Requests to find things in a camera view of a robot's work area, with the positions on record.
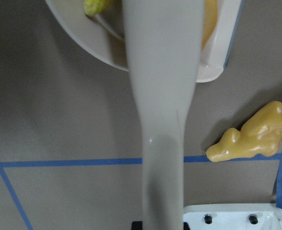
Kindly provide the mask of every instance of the white plate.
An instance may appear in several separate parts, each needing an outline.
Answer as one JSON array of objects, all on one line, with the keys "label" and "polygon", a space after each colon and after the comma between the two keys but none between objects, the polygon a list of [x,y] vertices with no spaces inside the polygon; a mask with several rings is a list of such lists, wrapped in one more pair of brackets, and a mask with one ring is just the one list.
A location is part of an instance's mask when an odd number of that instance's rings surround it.
[{"label": "white plate", "polygon": [[[97,17],[90,20],[83,12],[83,0],[46,0],[50,10],[77,44],[99,60],[122,70],[128,70],[124,41],[121,35],[121,21]],[[223,72],[229,57],[229,50],[242,8],[242,0],[218,0],[218,21],[216,28],[203,49],[197,82],[212,81]]]}]

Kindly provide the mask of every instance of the black screw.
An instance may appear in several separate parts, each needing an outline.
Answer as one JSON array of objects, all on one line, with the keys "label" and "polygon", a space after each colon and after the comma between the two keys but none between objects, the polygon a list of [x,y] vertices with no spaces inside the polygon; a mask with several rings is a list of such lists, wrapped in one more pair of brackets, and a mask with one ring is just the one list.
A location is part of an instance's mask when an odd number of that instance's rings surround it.
[{"label": "black screw", "polygon": [[209,214],[206,214],[206,215],[204,216],[204,222],[205,222],[206,224],[212,224],[212,216],[209,215]]},{"label": "black screw", "polygon": [[258,218],[256,215],[252,214],[248,217],[249,221],[251,224],[257,224],[258,223]]}]

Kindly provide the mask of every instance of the white plastic base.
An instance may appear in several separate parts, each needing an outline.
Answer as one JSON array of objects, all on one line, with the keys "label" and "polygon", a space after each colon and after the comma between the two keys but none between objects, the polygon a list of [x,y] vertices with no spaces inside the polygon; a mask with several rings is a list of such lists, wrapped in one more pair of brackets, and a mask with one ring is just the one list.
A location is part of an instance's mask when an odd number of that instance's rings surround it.
[{"label": "white plastic base", "polygon": [[[207,214],[211,224],[204,221]],[[250,223],[250,215],[257,216],[257,224]],[[194,205],[184,208],[183,221],[198,230],[282,230],[282,209],[275,204]]]}]

